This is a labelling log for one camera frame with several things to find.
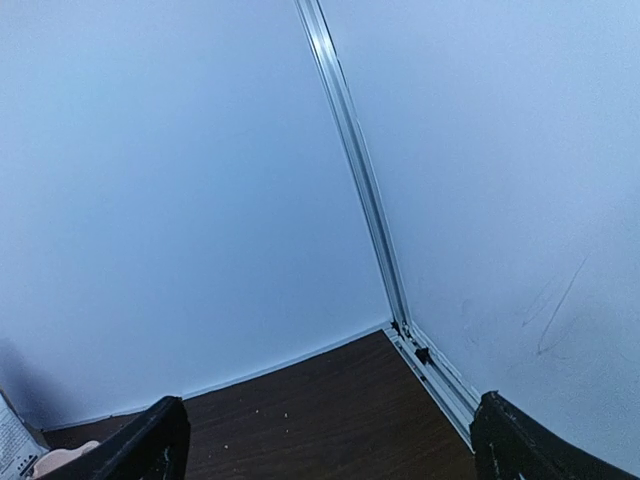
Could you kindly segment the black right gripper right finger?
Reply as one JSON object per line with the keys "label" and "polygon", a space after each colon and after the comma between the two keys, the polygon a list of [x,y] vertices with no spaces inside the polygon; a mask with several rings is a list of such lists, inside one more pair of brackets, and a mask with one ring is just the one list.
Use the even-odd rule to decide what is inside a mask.
{"label": "black right gripper right finger", "polygon": [[479,479],[632,479],[555,435],[496,391],[482,395],[470,425]]}

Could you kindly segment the pink double pet bowl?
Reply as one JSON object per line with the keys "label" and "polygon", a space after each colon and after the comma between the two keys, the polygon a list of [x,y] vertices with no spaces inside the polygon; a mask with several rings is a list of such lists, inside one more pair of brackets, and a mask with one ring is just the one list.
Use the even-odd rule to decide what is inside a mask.
{"label": "pink double pet bowl", "polygon": [[75,449],[55,449],[46,453],[35,462],[28,479],[41,478],[54,470],[82,457],[100,445],[99,441],[91,440]]}

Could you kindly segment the dog food bag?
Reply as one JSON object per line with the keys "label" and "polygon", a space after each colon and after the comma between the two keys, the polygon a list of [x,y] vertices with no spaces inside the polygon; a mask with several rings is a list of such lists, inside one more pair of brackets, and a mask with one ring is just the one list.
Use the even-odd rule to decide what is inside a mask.
{"label": "dog food bag", "polygon": [[30,479],[48,447],[34,435],[1,391],[1,480]]}

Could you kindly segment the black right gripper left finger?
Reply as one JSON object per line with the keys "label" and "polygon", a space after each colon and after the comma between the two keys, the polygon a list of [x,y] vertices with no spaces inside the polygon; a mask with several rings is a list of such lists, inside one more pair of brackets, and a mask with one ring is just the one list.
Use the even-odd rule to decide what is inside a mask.
{"label": "black right gripper left finger", "polygon": [[165,396],[50,479],[183,479],[191,426],[183,401]]}

